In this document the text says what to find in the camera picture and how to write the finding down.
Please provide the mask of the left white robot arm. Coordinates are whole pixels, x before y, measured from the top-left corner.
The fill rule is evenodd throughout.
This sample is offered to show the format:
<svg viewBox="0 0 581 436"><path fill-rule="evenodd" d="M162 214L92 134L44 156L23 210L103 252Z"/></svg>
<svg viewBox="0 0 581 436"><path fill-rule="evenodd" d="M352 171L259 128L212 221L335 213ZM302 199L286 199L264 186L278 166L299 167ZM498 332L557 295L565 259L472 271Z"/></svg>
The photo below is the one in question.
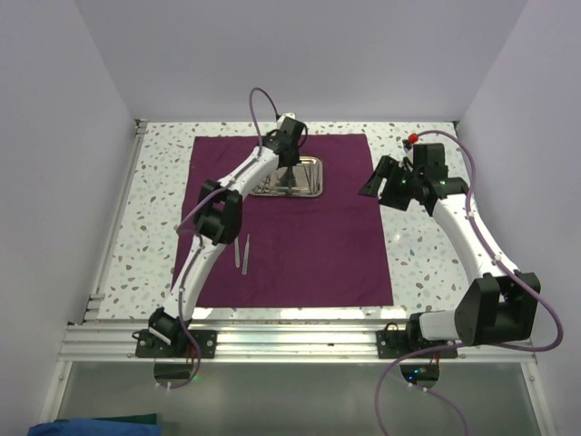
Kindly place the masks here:
<svg viewBox="0 0 581 436"><path fill-rule="evenodd" d="M280 115L276 128L258 136L242 163L202 185L198 203L182 220L192 225L190 251L170 295L148 321L148 333L168 356L180 356L197 345L188 324L212 267L240 233L244 200L267 176L300 162L301 136L307 132L294 113Z"/></svg>

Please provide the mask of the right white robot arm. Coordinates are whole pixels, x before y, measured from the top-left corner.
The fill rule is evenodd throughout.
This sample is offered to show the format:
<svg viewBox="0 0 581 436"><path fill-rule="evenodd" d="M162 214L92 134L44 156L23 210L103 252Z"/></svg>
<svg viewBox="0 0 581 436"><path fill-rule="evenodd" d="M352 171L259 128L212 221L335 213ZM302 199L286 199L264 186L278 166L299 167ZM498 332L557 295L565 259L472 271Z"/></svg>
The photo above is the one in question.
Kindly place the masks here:
<svg viewBox="0 0 581 436"><path fill-rule="evenodd" d="M382 156L359 192L401 211L411 201L424 206L451 242L468 289L453 310L414 313L402 332L386 328L385 341L421 357L448 342L476 346L528 339L540 292L537 276L502 259L475 207L466 206L467 182L449 176L443 144L409 144L407 150L400 161Z"/></svg>

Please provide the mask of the steel scalpel handle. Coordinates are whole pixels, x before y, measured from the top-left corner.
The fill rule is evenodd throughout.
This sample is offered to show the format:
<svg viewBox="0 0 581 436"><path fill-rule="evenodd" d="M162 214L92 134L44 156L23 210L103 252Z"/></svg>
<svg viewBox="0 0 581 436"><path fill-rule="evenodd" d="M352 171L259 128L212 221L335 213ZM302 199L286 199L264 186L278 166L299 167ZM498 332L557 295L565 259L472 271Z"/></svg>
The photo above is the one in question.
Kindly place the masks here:
<svg viewBox="0 0 581 436"><path fill-rule="evenodd" d="M242 267L241 267L242 275L247 275L247 273L248 273L249 260L250 260L250 247L251 247L251 236L249 234L247 234L246 242L244 245Z"/></svg>
<svg viewBox="0 0 581 436"><path fill-rule="evenodd" d="M233 245L234 245L235 267L240 268L241 267L241 251L240 251L240 240L238 237L235 238Z"/></svg>

